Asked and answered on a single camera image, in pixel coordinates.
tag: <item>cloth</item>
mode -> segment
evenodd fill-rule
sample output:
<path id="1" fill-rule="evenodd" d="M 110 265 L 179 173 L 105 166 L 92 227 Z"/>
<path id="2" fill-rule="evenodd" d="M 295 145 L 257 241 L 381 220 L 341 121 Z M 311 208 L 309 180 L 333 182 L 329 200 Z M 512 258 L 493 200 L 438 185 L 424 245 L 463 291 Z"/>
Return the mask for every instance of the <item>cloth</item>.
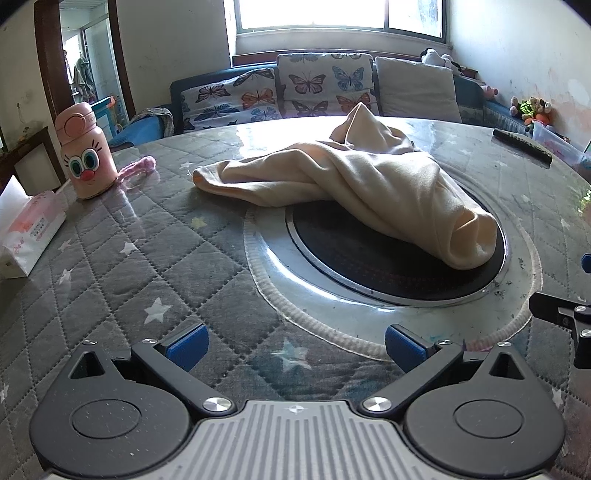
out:
<path id="1" fill-rule="evenodd" d="M 413 242 L 458 270 L 490 259 L 495 218 L 401 131 L 360 103 L 330 138 L 199 167 L 193 181 L 260 206 L 334 199 L 374 230 Z"/>
<path id="2" fill-rule="evenodd" d="M 149 116 L 159 116 L 164 124 L 164 138 L 174 135 L 173 114 L 164 107 L 145 108 L 136 114 L 129 123 L 132 124 Z"/>
<path id="3" fill-rule="evenodd" d="M 87 103 L 95 103 L 97 99 L 95 80 L 92 76 L 90 63 L 84 57 L 80 57 L 74 65 L 74 87 L 82 94 L 82 100 Z"/>

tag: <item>wooden door frame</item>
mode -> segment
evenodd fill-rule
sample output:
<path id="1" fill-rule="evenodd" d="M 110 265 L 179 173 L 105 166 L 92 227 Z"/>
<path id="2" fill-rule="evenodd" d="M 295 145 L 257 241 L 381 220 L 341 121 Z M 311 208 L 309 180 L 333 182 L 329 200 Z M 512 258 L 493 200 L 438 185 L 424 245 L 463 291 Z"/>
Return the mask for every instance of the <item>wooden door frame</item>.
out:
<path id="1" fill-rule="evenodd" d="M 135 115 L 135 105 L 121 45 L 117 1 L 108 0 L 107 5 L 119 84 L 127 115 L 131 119 Z M 37 0 L 34 4 L 34 19 L 41 79 L 51 117 L 55 121 L 58 113 L 74 105 L 61 42 L 60 0 Z"/>

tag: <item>hanging clothes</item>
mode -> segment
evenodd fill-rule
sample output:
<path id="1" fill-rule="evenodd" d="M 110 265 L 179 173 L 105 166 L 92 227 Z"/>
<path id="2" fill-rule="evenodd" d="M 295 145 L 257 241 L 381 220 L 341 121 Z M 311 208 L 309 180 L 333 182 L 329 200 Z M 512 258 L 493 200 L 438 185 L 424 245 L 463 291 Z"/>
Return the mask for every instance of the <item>hanging clothes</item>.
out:
<path id="1" fill-rule="evenodd" d="M 92 69 L 84 57 L 80 57 L 74 66 L 74 86 L 82 94 L 82 99 L 85 102 L 95 103 L 97 101 Z"/>

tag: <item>pink water bottle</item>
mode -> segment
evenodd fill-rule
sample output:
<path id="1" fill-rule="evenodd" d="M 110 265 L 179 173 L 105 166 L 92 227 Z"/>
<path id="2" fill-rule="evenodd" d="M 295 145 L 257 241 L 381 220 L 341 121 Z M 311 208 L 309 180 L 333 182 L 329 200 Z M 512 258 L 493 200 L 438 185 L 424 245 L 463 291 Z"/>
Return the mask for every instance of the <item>pink water bottle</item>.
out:
<path id="1" fill-rule="evenodd" d="M 88 103 L 77 103 L 57 115 L 56 131 L 78 198 L 89 199 L 113 185 L 117 168 Z"/>

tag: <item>tissue box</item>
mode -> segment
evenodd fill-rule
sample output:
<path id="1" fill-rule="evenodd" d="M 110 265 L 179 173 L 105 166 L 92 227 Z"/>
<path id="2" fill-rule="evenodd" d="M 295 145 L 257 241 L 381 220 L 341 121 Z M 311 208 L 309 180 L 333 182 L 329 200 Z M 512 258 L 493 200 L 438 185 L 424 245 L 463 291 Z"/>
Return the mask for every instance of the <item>tissue box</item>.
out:
<path id="1" fill-rule="evenodd" d="M 0 276 L 5 278 L 28 276 L 66 218 L 55 193 L 23 195 L 13 177 L 0 196 L 7 223 L 0 229 Z"/>

